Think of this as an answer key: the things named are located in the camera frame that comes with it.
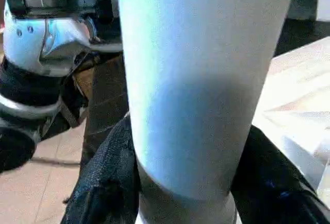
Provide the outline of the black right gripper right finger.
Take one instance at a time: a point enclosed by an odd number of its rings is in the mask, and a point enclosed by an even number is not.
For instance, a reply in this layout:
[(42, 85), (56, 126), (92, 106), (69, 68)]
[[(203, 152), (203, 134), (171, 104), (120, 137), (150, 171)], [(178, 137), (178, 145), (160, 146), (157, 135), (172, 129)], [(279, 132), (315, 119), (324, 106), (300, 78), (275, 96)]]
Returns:
[(310, 183), (255, 126), (231, 192), (242, 223), (329, 223), (329, 208)]

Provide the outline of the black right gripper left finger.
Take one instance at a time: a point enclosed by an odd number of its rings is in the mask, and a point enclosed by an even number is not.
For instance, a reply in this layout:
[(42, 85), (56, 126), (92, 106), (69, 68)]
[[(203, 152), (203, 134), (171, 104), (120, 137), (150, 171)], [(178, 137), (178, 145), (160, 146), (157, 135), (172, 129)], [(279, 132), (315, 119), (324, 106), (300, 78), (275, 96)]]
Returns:
[(126, 114), (82, 170), (61, 223), (135, 223), (140, 178)]

